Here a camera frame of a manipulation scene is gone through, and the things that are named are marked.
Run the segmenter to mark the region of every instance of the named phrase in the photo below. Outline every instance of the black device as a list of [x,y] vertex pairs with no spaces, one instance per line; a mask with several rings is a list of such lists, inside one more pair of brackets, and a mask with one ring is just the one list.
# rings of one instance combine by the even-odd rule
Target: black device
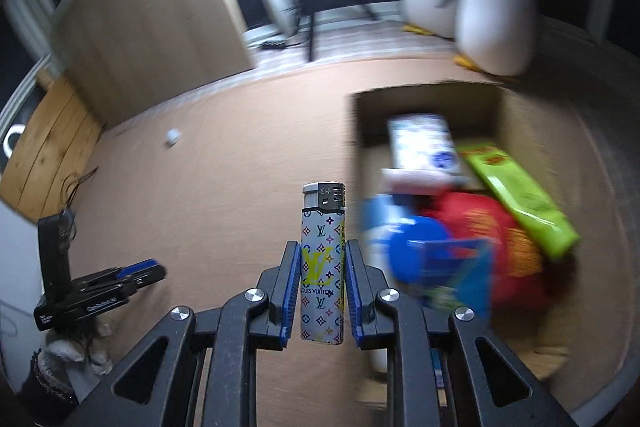
[[68,250],[74,233],[74,212],[66,207],[38,220],[38,247],[44,295],[33,311],[40,331],[74,328],[89,317],[129,302],[138,289],[164,279],[166,270],[154,259],[113,267],[71,279]]
[[[287,346],[300,256],[300,245],[289,241],[280,266],[263,271],[255,288],[222,308],[195,313],[175,307],[63,425],[192,426],[206,350],[212,348],[201,425],[255,426],[257,350]],[[356,241],[347,242],[344,267],[356,343],[360,349],[388,349],[389,425],[575,427],[471,309],[434,311],[389,288],[379,269],[364,264]],[[438,402],[431,347],[442,360],[445,409]]]

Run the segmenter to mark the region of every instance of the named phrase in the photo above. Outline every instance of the green snack package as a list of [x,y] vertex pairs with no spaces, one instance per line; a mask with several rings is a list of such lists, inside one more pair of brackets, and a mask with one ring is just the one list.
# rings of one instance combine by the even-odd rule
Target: green snack package
[[506,152],[492,143],[458,151],[552,261],[580,239],[551,197]]

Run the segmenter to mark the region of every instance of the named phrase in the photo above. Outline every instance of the white ball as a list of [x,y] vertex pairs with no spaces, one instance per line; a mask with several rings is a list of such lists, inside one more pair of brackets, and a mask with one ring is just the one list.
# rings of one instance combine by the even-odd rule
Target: white ball
[[170,129],[166,134],[166,144],[169,147],[173,147],[178,143],[178,140],[182,137],[182,133],[177,129]]

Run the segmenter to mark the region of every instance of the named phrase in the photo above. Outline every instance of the blue gripper pad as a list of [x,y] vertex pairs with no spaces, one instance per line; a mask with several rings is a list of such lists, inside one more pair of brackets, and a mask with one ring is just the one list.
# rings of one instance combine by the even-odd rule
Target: blue gripper pad
[[147,268],[152,268],[157,265],[158,261],[156,261],[155,259],[147,259],[146,261],[141,261],[140,263],[125,266],[117,273],[116,279],[122,279],[127,275],[131,275],[132,273],[139,272],[140,270],[145,270]]
[[358,279],[356,278],[353,266],[353,257],[351,256],[350,242],[347,242],[344,250],[344,277],[347,288],[347,300],[349,302],[349,318],[351,321],[351,333],[356,341],[356,345],[360,347],[360,343],[364,336],[364,328],[362,326],[362,300],[360,299],[360,289],[358,288]]
[[287,278],[287,286],[284,292],[282,302],[282,325],[280,327],[280,345],[287,347],[287,342],[291,338],[293,328],[293,317],[296,313],[296,302],[298,301],[298,285],[300,284],[300,262],[302,250],[300,245],[296,244],[293,254],[292,264],[289,269]]

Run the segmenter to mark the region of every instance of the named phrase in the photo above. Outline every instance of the louis vuitton logo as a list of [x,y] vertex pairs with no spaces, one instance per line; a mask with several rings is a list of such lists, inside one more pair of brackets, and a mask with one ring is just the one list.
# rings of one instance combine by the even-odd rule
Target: louis vuitton logo
[[332,282],[333,277],[329,277],[327,281],[322,281],[320,278],[322,277],[322,268],[324,267],[326,258],[334,248],[326,247],[323,252],[316,251],[314,253],[311,253],[311,251],[307,249],[308,247],[302,251],[302,257],[309,268],[302,283],[312,284],[314,286],[327,286]]

